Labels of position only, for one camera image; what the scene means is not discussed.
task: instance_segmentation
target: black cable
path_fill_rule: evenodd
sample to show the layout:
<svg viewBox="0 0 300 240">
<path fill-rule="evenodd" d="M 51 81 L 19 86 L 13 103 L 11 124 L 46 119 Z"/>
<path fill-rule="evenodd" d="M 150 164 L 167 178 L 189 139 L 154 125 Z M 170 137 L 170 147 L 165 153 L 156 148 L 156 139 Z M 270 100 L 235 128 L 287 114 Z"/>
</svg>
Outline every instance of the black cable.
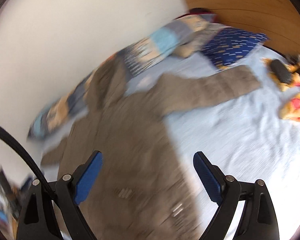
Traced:
<svg viewBox="0 0 300 240">
<path fill-rule="evenodd" d="M 12 137 L 5 129 L 3 129 L 0 126 L 0 139 L 4 141 L 7 145 L 9 145 L 30 167 L 30 169 L 33 171 L 37 179 L 42 183 L 45 190 L 49 194 L 50 198 L 52 200 L 56 200 L 57 195 L 56 193 L 51 189 L 49 186 L 47 180 L 45 179 L 44 175 L 40 171 L 37 164 L 35 164 L 34 160 L 31 158 L 29 153 L 22 147 L 18 141 Z"/>
</svg>

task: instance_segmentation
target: dark blue pillow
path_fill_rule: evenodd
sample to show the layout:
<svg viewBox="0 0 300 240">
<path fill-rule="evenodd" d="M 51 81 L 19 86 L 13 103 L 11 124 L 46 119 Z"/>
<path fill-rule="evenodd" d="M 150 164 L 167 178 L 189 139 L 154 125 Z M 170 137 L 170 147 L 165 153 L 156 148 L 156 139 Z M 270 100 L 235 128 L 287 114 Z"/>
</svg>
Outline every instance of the dark blue pillow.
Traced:
<svg viewBox="0 0 300 240">
<path fill-rule="evenodd" d="M 263 33 L 237 28 L 224 28 L 205 45 L 201 52 L 219 69 L 226 69 L 244 58 L 253 49 L 268 40 Z"/>
</svg>

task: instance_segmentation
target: wrinkled sheet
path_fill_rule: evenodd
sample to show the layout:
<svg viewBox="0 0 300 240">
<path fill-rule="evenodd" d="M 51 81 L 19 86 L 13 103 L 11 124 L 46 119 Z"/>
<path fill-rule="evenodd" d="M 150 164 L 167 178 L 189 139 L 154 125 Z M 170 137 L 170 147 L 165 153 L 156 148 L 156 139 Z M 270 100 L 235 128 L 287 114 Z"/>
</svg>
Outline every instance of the wrinkled sheet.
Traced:
<svg viewBox="0 0 300 240">
<path fill-rule="evenodd" d="M 217 106 L 173 113 L 165 124 L 173 141 L 187 180 L 196 196 L 201 215 L 201 230 L 209 224 L 217 205 L 210 201 L 193 168 L 193 155 L 202 151 L 224 174 L 237 180 L 263 179 L 269 189 L 279 224 L 280 239 L 290 239 L 300 225 L 300 123 L 279 119 L 281 107 L 300 88 L 281 92 L 268 76 L 261 59 L 284 60 L 262 47 L 240 62 L 248 65 L 262 88 Z M 182 77 L 214 74 L 214 66 L 199 53 L 181 61 L 169 57 L 166 65 L 156 65 L 128 84 L 127 93 L 149 89 L 166 70 Z M 226 240 L 232 239 L 243 209 L 240 202 Z"/>
</svg>

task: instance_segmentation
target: light blue patch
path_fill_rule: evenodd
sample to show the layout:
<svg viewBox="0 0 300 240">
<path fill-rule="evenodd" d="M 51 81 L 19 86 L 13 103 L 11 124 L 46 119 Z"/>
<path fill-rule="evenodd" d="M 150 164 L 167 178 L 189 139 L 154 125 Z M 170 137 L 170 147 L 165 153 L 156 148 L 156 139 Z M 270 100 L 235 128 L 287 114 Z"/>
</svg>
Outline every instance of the light blue patch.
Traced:
<svg viewBox="0 0 300 240">
<path fill-rule="evenodd" d="M 177 35 L 165 27 L 162 27 L 156 32 L 152 33 L 150 38 L 156 44 L 160 54 L 163 54 L 172 48 L 176 48 L 179 43 Z"/>
</svg>

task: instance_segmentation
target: silver screw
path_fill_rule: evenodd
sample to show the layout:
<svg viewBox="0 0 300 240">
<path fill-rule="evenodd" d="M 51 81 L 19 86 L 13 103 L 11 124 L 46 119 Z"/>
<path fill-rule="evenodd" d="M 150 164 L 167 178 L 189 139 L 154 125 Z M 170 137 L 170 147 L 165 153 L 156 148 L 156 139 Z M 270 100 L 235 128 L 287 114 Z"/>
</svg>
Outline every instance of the silver screw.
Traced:
<svg viewBox="0 0 300 240">
<path fill-rule="evenodd" d="M 32 185 L 33 185 L 33 186 L 37 186 L 39 183 L 40 183 L 40 180 L 35 179 L 35 180 L 32 182 Z"/>
<path fill-rule="evenodd" d="M 62 177 L 62 179 L 63 179 L 64 181 L 68 181 L 69 179 L 71 179 L 71 175 L 66 174 L 66 175 L 64 175 L 64 176 Z"/>
<path fill-rule="evenodd" d="M 264 182 L 262 179 L 258 179 L 258 180 L 257 180 L 257 183 L 258 183 L 260 186 L 264 186 L 264 185 L 265 185 L 265 182 Z"/>
<path fill-rule="evenodd" d="M 226 180 L 229 181 L 229 182 L 232 182 L 232 181 L 234 181 L 234 176 L 232 176 L 232 175 L 227 175 L 227 176 L 226 176 Z"/>
</svg>

